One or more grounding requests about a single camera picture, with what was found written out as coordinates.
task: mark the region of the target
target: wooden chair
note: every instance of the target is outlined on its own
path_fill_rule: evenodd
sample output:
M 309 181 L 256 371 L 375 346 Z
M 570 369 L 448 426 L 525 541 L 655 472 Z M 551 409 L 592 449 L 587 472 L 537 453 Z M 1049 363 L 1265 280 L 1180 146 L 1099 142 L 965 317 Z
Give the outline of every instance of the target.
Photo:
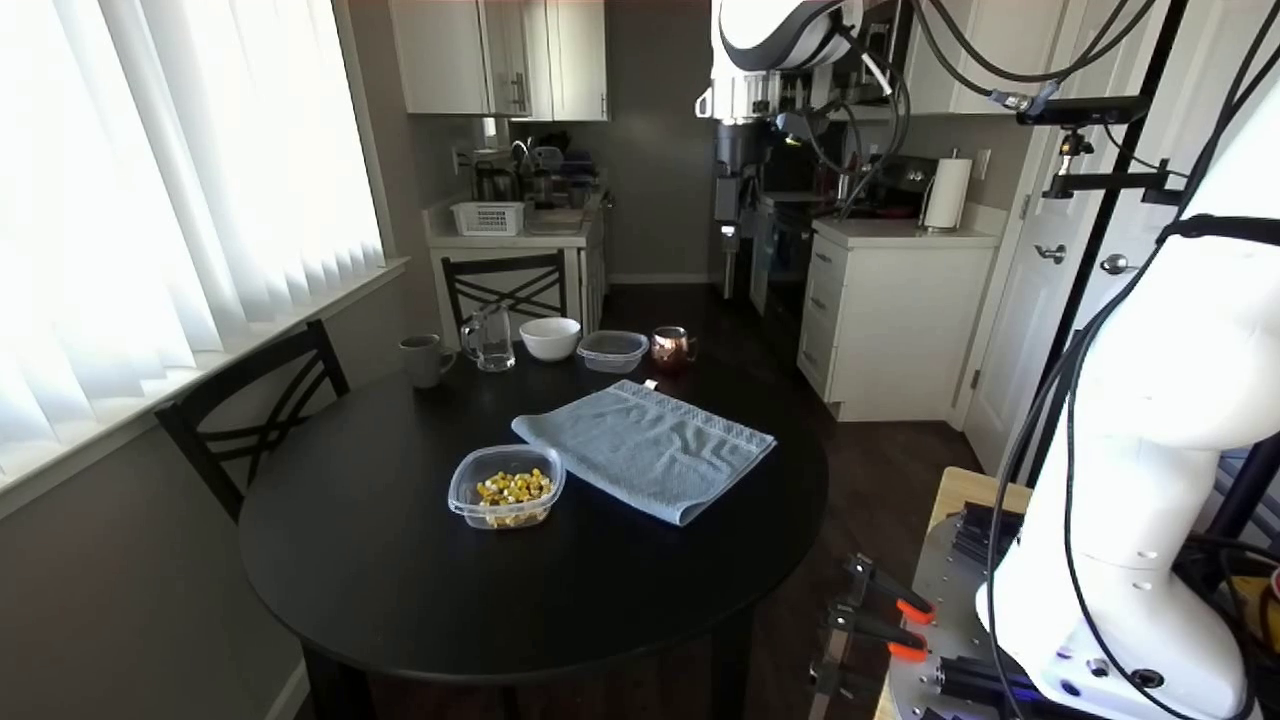
M 325 395 L 346 395 L 346 375 L 320 321 L 281 338 L 196 386 L 184 399 L 157 413 L 176 449 L 190 461 L 208 491 L 240 522 L 240 504 L 266 453 L 301 429 Z
M 563 251 L 501 257 L 501 259 L 438 259 L 453 323 L 463 327 L 472 308 L 509 304 L 515 317 L 567 317 Z

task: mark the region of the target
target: hardwood floor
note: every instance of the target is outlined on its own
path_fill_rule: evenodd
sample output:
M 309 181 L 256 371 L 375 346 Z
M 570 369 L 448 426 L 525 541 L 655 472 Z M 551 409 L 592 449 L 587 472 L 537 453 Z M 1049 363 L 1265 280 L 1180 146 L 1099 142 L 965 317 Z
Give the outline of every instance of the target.
M 792 386 L 797 404 L 826 449 L 832 495 L 815 547 L 797 578 L 757 607 L 747 720 L 807 715 L 807 664 L 824 649 L 824 614 L 846 587 L 838 561 L 869 554 L 908 582 L 922 538 L 935 478 L 977 470 L 947 426 L 832 426 L 800 371 L 763 346 L 757 312 L 723 304 L 713 289 L 614 289 L 610 327 L 683 323 L 702 350 L 737 352 L 758 380 Z M 883 649 L 858 639 L 850 667 L 865 687 L 832 720 L 869 715 L 881 694 Z M 575 679 L 518 687 L 525 720 L 699 720 L 706 711 L 706 649 L 697 639 L 662 656 Z M 497 694 L 375 679 L 382 720 L 501 720 Z

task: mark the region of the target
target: round black table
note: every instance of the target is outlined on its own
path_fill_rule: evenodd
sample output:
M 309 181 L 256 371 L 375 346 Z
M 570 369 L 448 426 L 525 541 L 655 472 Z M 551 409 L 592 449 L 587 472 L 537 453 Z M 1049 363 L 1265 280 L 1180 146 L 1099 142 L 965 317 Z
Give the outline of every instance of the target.
M 744 715 L 751 605 L 803 561 L 826 491 L 824 453 L 778 386 L 713 362 L 655 375 L 659 392 L 776 437 L 768 461 L 688 528 L 581 482 L 518 534 L 476 534 L 445 504 L 472 449 L 515 442 L 510 416 L 610 380 L 575 362 L 518 357 L 492 375 L 460 362 L 430 392 L 393 371 L 288 437 L 245 500 L 240 555 L 266 614 L 305 639 L 320 705 L 351 687 L 325 679 L 320 656 L 509 687 L 713 632 L 713 711 Z

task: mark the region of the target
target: folded towel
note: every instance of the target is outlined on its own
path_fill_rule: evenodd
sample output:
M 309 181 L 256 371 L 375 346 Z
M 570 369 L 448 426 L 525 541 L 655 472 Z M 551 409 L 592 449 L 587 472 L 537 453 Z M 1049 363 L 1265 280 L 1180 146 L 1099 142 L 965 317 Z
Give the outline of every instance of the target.
M 675 528 L 715 504 L 776 443 L 768 434 L 632 380 L 538 416 L 515 416 L 510 434 L 556 449 L 570 478 Z

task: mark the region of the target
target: white robot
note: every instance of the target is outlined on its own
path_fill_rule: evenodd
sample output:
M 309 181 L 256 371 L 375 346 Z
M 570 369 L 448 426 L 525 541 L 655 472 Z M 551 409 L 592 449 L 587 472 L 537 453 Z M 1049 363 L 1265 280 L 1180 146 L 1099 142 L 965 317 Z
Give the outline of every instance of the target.
M 737 131 L 776 112 L 773 72 L 832 66 L 850 48 L 858 14 L 834 0 L 713 0 L 713 89 L 697 118 Z M 1280 216 L 1268 167 L 1277 82 L 1234 129 L 1189 216 Z M 1280 429 L 1277 369 L 1280 250 L 1163 242 L 1091 340 L 1023 534 L 977 597 L 980 619 L 991 627 L 991 605 L 1000 649 L 1045 696 L 1097 715 L 1250 711 L 1230 632 L 1171 578 L 1171 561 L 1210 491 L 1217 458 Z

